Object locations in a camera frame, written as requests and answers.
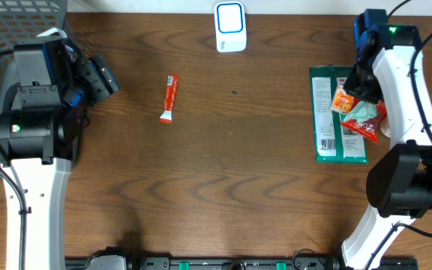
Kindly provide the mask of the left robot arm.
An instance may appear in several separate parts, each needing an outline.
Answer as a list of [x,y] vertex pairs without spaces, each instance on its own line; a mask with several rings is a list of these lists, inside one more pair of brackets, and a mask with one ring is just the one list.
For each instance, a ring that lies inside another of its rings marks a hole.
[[65,267],[65,193],[88,111],[118,90],[104,59],[84,58],[67,37],[13,48],[0,97],[8,269]]

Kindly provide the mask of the red snack stick packet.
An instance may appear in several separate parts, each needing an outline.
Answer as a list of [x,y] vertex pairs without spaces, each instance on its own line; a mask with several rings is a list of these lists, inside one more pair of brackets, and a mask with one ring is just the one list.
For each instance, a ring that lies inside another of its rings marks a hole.
[[167,77],[166,94],[163,104],[163,113],[159,120],[161,123],[171,124],[173,122],[173,107],[176,101],[176,95],[179,88],[180,76],[170,74]]

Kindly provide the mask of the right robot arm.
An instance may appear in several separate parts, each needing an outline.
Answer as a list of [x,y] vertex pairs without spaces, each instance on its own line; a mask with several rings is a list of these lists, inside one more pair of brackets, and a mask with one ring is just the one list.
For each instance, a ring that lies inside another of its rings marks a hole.
[[422,68],[426,44],[414,25],[389,22],[367,9],[353,24],[357,62],[344,89],[360,101],[385,104],[389,152],[367,175],[369,205],[341,245],[341,269],[377,269],[403,230],[432,238],[414,220],[432,210],[432,103]]

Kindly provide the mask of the green snack packet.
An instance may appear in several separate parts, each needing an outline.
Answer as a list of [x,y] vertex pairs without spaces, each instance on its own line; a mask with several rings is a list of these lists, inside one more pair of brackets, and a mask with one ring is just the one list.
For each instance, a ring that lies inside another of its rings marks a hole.
[[336,88],[350,74],[350,67],[310,67],[310,94],[316,161],[320,163],[366,164],[365,138],[341,125],[344,117],[330,109]]

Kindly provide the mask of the pale green wipes packet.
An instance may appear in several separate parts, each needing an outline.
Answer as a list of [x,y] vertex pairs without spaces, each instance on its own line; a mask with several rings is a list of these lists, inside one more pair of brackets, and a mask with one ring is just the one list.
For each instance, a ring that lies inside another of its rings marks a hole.
[[362,123],[375,117],[377,117],[377,105],[366,101],[360,101],[345,116],[343,121],[348,122],[354,120],[357,123]]

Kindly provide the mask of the small orange juice box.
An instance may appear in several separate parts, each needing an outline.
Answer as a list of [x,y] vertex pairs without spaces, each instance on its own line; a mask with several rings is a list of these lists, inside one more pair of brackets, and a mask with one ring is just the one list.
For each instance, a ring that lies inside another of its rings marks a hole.
[[347,115],[353,108],[354,102],[355,98],[347,94],[342,85],[338,85],[335,89],[329,109],[332,112]]

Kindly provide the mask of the green lid white jar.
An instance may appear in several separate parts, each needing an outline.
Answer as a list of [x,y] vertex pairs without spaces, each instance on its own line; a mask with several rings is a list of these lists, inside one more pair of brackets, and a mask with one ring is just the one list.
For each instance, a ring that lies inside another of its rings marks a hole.
[[390,128],[390,124],[389,124],[389,120],[388,120],[388,116],[385,115],[380,121],[379,121],[379,129],[380,132],[385,136],[390,138],[391,134],[391,128]]

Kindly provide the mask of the orange red snack pouch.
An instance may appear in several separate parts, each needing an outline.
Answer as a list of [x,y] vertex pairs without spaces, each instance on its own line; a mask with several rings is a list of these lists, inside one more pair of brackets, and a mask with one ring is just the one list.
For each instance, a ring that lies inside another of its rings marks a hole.
[[364,121],[362,123],[357,123],[356,121],[342,121],[342,126],[345,128],[349,128],[351,131],[356,132],[357,134],[362,135],[366,139],[373,141],[375,143],[379,143],[379,135],[378,128],[380,120],[386,116],[386,105],[380,101],[376,104],[377,108],[377,117],[372,118],[368,121]]

